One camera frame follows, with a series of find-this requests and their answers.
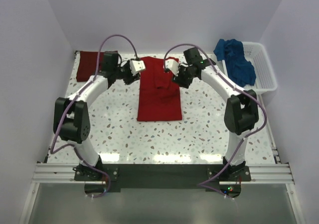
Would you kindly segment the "red t shirt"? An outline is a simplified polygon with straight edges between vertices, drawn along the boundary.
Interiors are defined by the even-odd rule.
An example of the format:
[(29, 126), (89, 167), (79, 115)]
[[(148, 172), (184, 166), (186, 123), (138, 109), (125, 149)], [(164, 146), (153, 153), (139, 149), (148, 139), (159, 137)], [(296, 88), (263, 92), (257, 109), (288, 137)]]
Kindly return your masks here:
[(141, 72), (137, 121), (182, 120), (179, 85), (172, 81), (173, 73), (166, 73), (163, 59), (141, 58), (146, 70)]

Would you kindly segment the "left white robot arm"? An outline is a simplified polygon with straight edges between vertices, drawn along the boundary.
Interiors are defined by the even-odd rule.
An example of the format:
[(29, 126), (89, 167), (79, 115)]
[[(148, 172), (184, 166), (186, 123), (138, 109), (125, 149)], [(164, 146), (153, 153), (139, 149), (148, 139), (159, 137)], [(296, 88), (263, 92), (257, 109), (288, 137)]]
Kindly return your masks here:
[(100, 180), (106, 176), (100, 155), (94, 150), (89, 138), (89, 107), (117, 80), (130, 85), (139, 80), (146, 69), (144, 62), (136, 57), (121, 63), (117, 52), (104, 53), (98, 59), (97, 70), (84, 86), (67, 98), (58, 98), (54, 106), (54, 138), (50, 154), (66, 147), (72, 147), (79, 159), (74, 171), (91, 180)]

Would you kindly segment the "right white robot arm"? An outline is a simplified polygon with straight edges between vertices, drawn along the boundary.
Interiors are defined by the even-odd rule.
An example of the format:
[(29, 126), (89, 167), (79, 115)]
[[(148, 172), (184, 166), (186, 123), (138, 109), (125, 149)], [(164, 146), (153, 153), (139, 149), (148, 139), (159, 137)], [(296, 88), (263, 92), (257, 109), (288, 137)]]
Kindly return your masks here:
[(180, 87), (189, 88), (193, 79), (198, 78), (223, 98), (226, 104), (223, 120), (229, 141), (222, 168), (211, 179), (223, 175), (232, 181), (246, 167), (245, 149), (249, 136), (259, 131), (255, 128), (260, 106), (257, 95), (254, 90), (245, 90), (232, 82), (201, 48), (194, 46), (185, 50), (184, 58), (185, 63), (179, 63), (165, 57), (163, 68), (173, 74), (172, 81)]

